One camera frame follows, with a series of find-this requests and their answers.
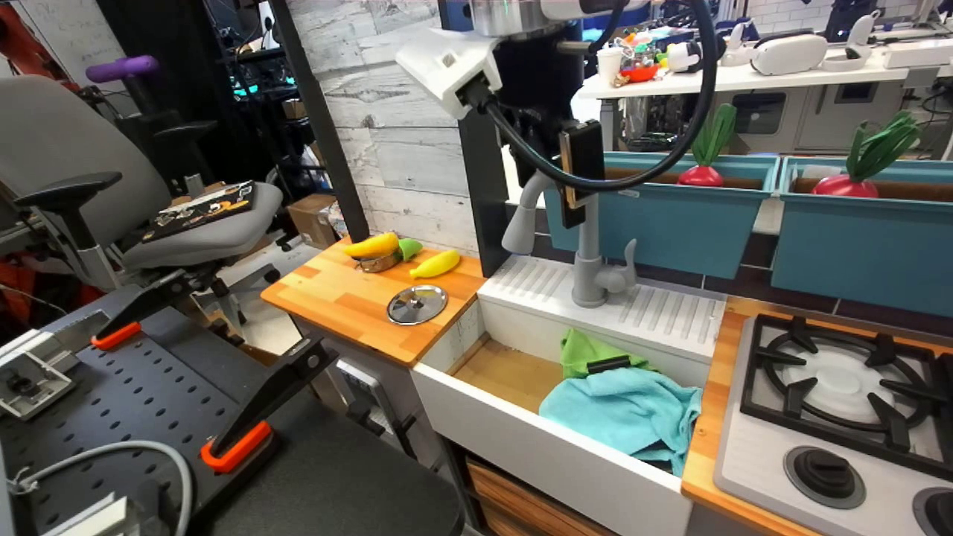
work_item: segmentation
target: yellow banana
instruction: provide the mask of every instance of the yellow banana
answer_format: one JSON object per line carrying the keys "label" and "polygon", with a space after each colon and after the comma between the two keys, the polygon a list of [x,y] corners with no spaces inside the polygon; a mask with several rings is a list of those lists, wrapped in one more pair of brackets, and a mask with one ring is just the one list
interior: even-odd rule
{"label": "yellow banana", "polygon": [[440,249],[432,259],[419,261],[411,276],[413,279],[428,279],[428,276],[440,276],[446,270],[452,270],[458,265],[458,253],[456,249]]}
{"label": "yellow banana", "polygon": [[362,237],[358,245],[347,245],[344,253],[347,256],[389,256],[397,249],[397,233],[380,233],[371,237]]}

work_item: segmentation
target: white sink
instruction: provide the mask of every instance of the white sink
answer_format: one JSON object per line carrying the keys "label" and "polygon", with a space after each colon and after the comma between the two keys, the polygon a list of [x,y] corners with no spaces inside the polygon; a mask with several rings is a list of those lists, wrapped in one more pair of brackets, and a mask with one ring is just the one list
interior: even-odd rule
{"label": "white sink", "polygon": [[537,399],[513,390],[545,396],[559,380],[568,328],[702,386],[723,297],[639,283],[629,301],[580,310],[568,291],[571,265],[510,259],[413,367],[423,408],[443,437],[617,533],[684,533],[690,501],[678,475],[541,420]]}

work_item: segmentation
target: orange clamp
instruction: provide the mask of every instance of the orange clamp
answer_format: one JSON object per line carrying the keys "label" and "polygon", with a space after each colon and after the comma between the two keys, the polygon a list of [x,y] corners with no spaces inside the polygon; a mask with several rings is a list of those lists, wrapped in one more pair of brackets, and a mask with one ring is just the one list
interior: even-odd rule
{"label": "orange clamp", "polygon": [[120,331],[106,332],[106,335],[91,335],[90,346],[99,349],[99,350],[112,350],[120,346],[126,346],[129,340],[139,335],[142,332],[142,323],[139,320],[129,320],[123,323]]}
{"label": "orange clamp", "polygon": [[210,468],[213,472],[231,472],[234,468],[242,468],[267,437],[272,437],[272,425],[267,420],[258,420],[242,441],[234,441],[231,450],[227,450],[224,456],[210,453],[210,444],[203,444],[200,456],[203,465]]}

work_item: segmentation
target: cable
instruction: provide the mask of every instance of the cable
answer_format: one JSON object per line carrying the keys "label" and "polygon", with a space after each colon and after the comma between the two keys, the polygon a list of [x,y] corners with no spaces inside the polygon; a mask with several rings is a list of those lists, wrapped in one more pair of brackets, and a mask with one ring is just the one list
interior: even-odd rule
{"label": "cable", "polygon": [[644,176],[629,176],[629,179],[589,179],[589,176],[575,176],[565,172],[562,167],[556,167],[551,157],[538,155],[525,137],[522,131],[502,116],[496,102],[481,105],[481,109],[489,112],[489,119],[501,128],[501,134],[545,176],[551,176],[559,185],[568,188],[580,188],[580,189],[623,189],[623,188],[635,188],[644,180],[659,179],[662,172],[668,172],[674,164],[678,164],[678,157],[690,149],[694,137],[700,134],[711,99],[715,99],[715,76],[718,76],[718,39],[715,39],[715,26],[711,26],[711,14],[705,0],[690,0],[690,14],[696,20],[700,30],[700,42],[702,42],[702,87],[694,105],[694,112],[687,119],[687,131],[675,139],[675,146]]}
{"label": "cable", "polygon": [[191,510],[194,510],[194,481],[191,481],[191,469],[187,469],[187,460],[181,457],[179,450],[166,446],[166,444],[158,444],[158,441],[120,441],[120,444],[102,444],[102,446],[91,446],[85,453],[78,453],[78,456],[69,456],[69,457],[59,457],[35,472],[26,472],[30,468],[21,468],[11,478],[9,478],[9,490],[11,493],[30,493],[39,489],[39,478],[48,478],[72,465],[79,465],[85,457],[99,457],[99,456],[106,456],[106,453],[123,453],[123,450],[155,450],[155,453],[164,453],[173,457],[173,465],[179,468],[179,478],[181,478],[181,507],[179,507],[179,524],[176,524],[176,536],[187,536],[187,520],[191,520]]}
{"label": "cable", "polygon": [[44,297],[39,297],[39,295],[30,295],[30,291],[21,291],[21,288],[3,285],[3,283],[0,283],[0,291],[21,295],[21,297],[26,297],[26,301],[33,301],[33,303],[42,303],[42,306],[48,306],[48,310],[56,310],[59,314],[69,312],[69,310],[56,306],[53,301],[44,301]]}
{"label": "cable", "polygon": [[617,32],[624,5],[629,0],[614,2],[614,11],[608,14],[602,35],[586,48],[586,58],[593,58],[604,48],[604,42]]}

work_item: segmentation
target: gray faucet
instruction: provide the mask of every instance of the gray faucet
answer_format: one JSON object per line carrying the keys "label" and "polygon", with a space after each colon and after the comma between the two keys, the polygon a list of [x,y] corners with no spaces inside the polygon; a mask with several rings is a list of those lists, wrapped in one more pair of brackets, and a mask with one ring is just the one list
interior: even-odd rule
{"label": "gray faucet", "polygon": [[[537,201],[551,188],[551,179],[537,172],[525,192],[519,195],[516,213],[502,233],[502,249],[516,256],[532,253],[532,236],[537,236]],[[611,268],[602,261],[598,253],[598,192],[589,192],[580,198],[586,216],[577,227],[577,245],[575,245],[575,273],[571,273],[571,301],[577,306],[602,306],[611,295],[624,295],[629,285],[635,285],[635,247],[630,237],[624,245],[624,268]]]}

